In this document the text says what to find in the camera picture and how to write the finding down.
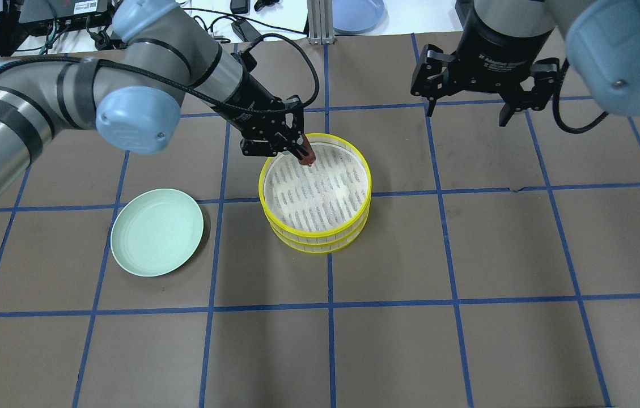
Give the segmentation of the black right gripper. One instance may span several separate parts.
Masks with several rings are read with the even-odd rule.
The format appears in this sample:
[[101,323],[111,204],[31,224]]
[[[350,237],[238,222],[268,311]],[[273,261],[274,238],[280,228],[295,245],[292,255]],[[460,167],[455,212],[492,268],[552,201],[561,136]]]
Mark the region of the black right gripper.
[[556,87],[559,61],[536,58],[555,28],[544,6],[472,6],[454,52],[427,44],[419,54],[410,93],[426,98],[426,118],[437,100],[460,91],[499,95],[498,125],[522,109],[544,109]]

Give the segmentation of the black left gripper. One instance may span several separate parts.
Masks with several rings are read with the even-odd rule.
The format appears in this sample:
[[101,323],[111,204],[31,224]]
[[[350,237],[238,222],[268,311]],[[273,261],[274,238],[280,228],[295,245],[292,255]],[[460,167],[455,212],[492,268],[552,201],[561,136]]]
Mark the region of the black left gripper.
[[271,95],[254,77],[244,73],[227,104],[254,112],[246,113],[224,105],[214,108],[214,111],[240,131],[243,137],[240,150],[244,156],[271,158],[279,153],[294,155],[299,160],[299,148],[303,140],[308,139],[303,134],[301,103],[297,95],[288,100]]

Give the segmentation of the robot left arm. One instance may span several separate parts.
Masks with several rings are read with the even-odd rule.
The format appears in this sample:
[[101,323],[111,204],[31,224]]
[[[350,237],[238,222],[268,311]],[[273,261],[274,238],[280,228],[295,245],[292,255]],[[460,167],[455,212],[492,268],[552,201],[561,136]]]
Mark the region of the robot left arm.
[[240,131],[247,156],[292,154],[311,165],[305,103],[272,95],[249,49],[230,53],[175,1],[123,1],[113,29],[122,61],[38,56],[0,64],[0,196],[66,130],[96,130],[121,150],[167,147],[185,95]]

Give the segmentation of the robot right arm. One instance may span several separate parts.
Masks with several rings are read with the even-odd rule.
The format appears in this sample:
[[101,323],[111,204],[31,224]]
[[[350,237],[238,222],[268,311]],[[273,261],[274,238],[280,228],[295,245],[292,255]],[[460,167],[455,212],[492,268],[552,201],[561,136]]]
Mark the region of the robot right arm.
[[[557,126],[572,134],[609,114],[640,116],[640,1],[460,1],[465,21],[457,49],[427,44],[410,93],[436,102],[460,91],[499,95],[499,125],[552,104]],[[574,68],[602,109],[592,123],[561,118],[561,90]]]

